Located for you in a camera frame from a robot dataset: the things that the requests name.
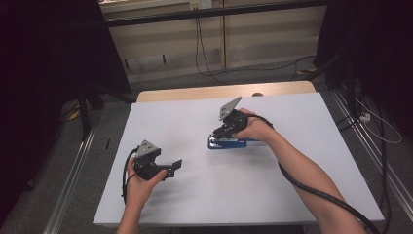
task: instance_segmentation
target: finger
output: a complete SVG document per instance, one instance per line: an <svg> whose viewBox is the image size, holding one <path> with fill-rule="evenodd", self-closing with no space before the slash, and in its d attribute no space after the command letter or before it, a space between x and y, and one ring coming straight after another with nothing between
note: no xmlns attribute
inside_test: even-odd
<svg viewBox="0 0 413 234"><path fill-rule="evenodd" d="M131 159L128 161L128 176L131 176L132 174L135 173L134 168L133 168L133 163L134 163L134 157L131 158Z"/></svg>
<svg viewBox="0 0 413 234"><path fill-rule="evenodd" d="M153 176L149 182L152 184L152 186L157 185L160 181L162 181L162 179L165 178L165 176L167 175L167 170L161 170L160 172L158 172L155 176Z"/></svg>
<svg viewBox="0 0 413 234"><path fill-rule="evenodd" d="M241 109L239 109L239 111L241 111L244 114L255 114L255 112L247 110L245 108L241 108Z"/></svg>
<svg viewBox="0 0 413 234"><path fill-rule="evenodd" d="M245 132L244 131L240 131L237 133L232 134L233 138L244 138L245 137Z"/></svg>

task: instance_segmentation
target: person's left hand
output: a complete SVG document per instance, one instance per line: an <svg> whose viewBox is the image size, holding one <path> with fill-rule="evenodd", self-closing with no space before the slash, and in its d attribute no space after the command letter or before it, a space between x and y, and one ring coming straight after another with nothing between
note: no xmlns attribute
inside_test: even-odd
<svg viewBox="0 0 413 234"><path fill-rule="evenodd" d="M128 162L128 177L135 174L133 162L134 158L130 159ZM162 170L150 180L145 180L138 175L132 176L127 184L128 191L126 206L132 209L142 210L146 201L148 201L151 196L155 185L157 185L166 175L167 170Z"/></svg>

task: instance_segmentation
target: white table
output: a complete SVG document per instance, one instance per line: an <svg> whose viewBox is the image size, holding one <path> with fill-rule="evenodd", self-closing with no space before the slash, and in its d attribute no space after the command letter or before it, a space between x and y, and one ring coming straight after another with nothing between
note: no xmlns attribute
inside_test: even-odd
<svg viewBox="0 0 413 234"><path fill-rule="evenodd" d="M183 159L174 178L159 184L141 225L267 225L315 221L262 144L209 150L207 137L221 125L219 107L235 97L139 102L131 114L94 223L117 226L124 203L122 170L144 139L162 148L158 164ZM383 220L358 167L318 93L243 97L245 107L270 120L333 179L346 201L371 220Z"/></svg>

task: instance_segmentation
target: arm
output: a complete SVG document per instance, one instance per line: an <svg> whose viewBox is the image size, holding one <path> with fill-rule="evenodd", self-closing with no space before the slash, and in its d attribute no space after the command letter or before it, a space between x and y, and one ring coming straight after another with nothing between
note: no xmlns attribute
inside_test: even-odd
<svg viewBox="0 0 413 234"><path fill-rule="evenodd" d="M128 176L134 174L133 159L128 163ZM128 182L127 203L124 214L119 224L117 234L136 234L140 219L140 213L146 201L152 193L153 188L167 175L166 170L157 173L153 178L146 181L138 175L133 175Z"/></svg>
<svg viewBox="0 0 413 234"><path fill-rule="evenodd" d="M252 113L245 109L240 111ZM319 165L294 148L263 121L249 118L246 129L238 132L234 137L251 137L265 142L294 179L344 201L334 182ZM319 222L322 233L365 233L352 214L316 195L294 188Z"/></svg>

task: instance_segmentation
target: gray floor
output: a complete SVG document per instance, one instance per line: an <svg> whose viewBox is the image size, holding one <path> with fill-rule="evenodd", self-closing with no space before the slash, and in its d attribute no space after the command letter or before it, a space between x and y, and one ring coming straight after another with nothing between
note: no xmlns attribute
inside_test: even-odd
<svg viewBox="0 0 413 234"><path fill-rule="evenodd" d="M288 64L288 62L257 65L252 68L273 68L284 64ZM311 60L300 62L298 67L299 69L311 68ZM287 81L292 77L293 73L294 67L290 66L280 70L228 72L218 75L216 78L228 84L263 83ZM144 90L216 85L222 84L214 81L211 77L199 74L131 84L134 97ZM337 121L345 117L334 96L334 92L336 91L328 91L322 79L316 80L315 86L317 90L321 92L333 119ZM58 233L115 232L114 229L95 226L92 224L92 221L117 151L117 145L119 144L128 118L130 106L112 97L104 97L104 99L106 106L103 110L90 110L92 117L100 116L100 118L96 118L98 123L93 143L82 166L67 210L65 210L65 216L61 221L61 225L58 227ZM71 104L72 103L67 103L63 108L67 109ZM45 230L65 179L69 175L73 162L76 160L75 157L81 145L81 130L81 122L79 119L61 125L59 137L50 151L48 159L44 162L42 168L34 178L35 188L32 191L26 191L21 194L15 208L11 211L2 227L0 231L1 234L42 233ZM387 133L387 137L395 137L390 130L387 130ZM362 174L365 176L373 196L376 201L379 201L382 195L380 171L352 128L343 131L342 136L348 144ZM412 138L407 136L404 136L403 142L400 144L388 144L389 165L394 169L410 194L413 189L413 180L411 179L413 176L411 173L413 165L412 145ZM404 207L402 207L391 190L389 190L389 195L393 217L388 233L411 233L411 230L413 230L412 220L406 214ZM386 204L383 209L383 214L388 216ZM384 222L377 223L379 230L383 228L383 225ZM319 233L319 229L315 224L305 225L304 230L306 233ZM140 233L170 233L171 231L175 230L170 230L169 228L142 228ZM247 233L248 230L241 229L235 231L238 231L238 233L240 233L240 231L242 231L241 233ZM274 230L270 229L262 233L274 233Z"/></svg>

